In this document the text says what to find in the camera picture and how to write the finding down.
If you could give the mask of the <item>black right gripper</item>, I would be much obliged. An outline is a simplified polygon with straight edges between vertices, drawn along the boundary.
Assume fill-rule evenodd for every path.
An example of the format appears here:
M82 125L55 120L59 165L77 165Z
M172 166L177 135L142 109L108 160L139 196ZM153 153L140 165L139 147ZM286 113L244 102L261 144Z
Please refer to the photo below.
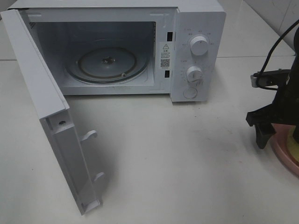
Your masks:
M295 126L293 137L299 139L299 73L290 71L287 81L276 92L271 104L248 112L246 121L254 126L256 144L264 149L275 134L273 124Z

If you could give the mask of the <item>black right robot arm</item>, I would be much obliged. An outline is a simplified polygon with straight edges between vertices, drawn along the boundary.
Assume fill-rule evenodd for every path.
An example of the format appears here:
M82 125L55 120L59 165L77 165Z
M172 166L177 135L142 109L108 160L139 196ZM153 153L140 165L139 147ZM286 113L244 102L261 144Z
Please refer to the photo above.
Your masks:
M265 148L268 140L276 133L273 124L295 126L293 138L299 141L299 32L294 36L296 57L289 70L257 72L251 76L254 87L266 88L276 85L276 95L271 104L248 112L246 121L254 126L256 143Z

